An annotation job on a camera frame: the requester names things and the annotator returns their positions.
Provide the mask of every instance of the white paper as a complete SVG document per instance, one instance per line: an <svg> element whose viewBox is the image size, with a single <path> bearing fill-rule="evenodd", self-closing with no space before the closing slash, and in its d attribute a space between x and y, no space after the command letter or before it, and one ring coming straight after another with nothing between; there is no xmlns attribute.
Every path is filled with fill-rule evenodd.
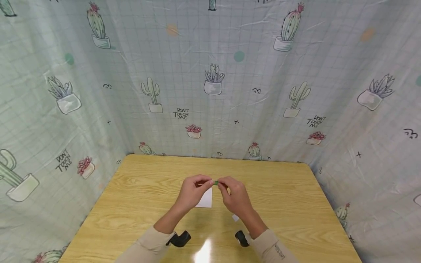
<svg viewBox="0 0 421 263"><path fill-rule="evenodd" d="M237 215L232 215L232 219L234 219L234 221L237 222L240 218Z"/></svg>
<svg viewBox="0 0 421 263"><path fill-rule="evenodd" d="M209 190L205 192L196 207L212 207L212 187L210 187Z"/></svg>

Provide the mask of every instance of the curtain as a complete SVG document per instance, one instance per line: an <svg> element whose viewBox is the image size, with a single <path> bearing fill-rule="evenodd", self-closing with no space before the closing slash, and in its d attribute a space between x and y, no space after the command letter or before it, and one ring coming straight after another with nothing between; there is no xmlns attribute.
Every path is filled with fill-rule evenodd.
<svg viewBox="0 0 421 263"><path fill-rule="evenodd" d="M417 0L0 0L0 261L55 263L129 153L304 162L421 258Z"/></svg>

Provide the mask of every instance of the red succulent drawing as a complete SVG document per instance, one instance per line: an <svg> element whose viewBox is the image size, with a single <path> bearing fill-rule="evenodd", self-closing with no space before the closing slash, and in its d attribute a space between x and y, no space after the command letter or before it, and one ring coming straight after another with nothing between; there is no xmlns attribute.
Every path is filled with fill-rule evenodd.
<svg viewBox="0 0 421 263"><path fill-rule="evenodd" d="M325 138L326 136L320 131L312 133L309 137L309 139L316 139L316 140L324 140Z"/></svg>
<svg viewBox="0 0 421 263"><path fill-rule="evenodd" d="M93 3L93 2L89 2L89 4L91 5L91 10L92 10L92 11L94 11L94 12L98 12L99 7L98 7L95 3Z"/></svg>
<svg viewBox="0 0 421 263"><path fill-rule="evenodd" d="M82 159L79 161L79 165L77 166L77 173L80 175L83 175L83 172L86 168L91 164L92 157L86 157L85 159Z"/></svg>
<svg viewBox="0 0 421 263"><path fill-rule="evenodd" d="M44 254L45 253L39 253L32 263L44 263Z"/></svg>
<svg viewBox="0 0 421 263"><path fill-rule="evenodd" d="M187 126L186 129L188 133L199 133L202 131L201 127L198 127L194 124Z"/></svg>

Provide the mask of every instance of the hand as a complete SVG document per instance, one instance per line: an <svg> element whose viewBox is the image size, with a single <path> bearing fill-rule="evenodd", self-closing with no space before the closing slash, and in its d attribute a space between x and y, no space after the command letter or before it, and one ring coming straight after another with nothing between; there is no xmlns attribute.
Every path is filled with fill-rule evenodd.
<svg viewBox="0 0 421 263"><path fill-rule="evenodd" d="M183 181L179 196L174 204L175 207L184 212L194 208L202 198L203 194L213 185L212 178L206 175L194 175Z"/></svg>
<svg viewBox="0 0 421 263"><path fill-rule="evenodd" d="M219 178L218 181L218 188L221 191L224 205L230 212L241 219L253 212L250 198L242 182L235 180L231 176Z"/></svg>

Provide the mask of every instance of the wood grain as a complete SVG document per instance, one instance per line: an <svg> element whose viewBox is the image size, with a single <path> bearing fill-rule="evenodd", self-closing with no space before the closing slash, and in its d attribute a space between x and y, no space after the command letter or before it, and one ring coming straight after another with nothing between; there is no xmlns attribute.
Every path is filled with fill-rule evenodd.
<svg viewBox="0 0 421 263"><path fill-rule="evenodd" d="M361 263L306 164L128 155L93 207L60 263L114 262L176 200L183 179L232 176L247 187L266 225L301 263ZM234 222L213 189L212 208L194 208L178 224L192 239L172 246L162 262L258 262L234 234Z"/></svg>

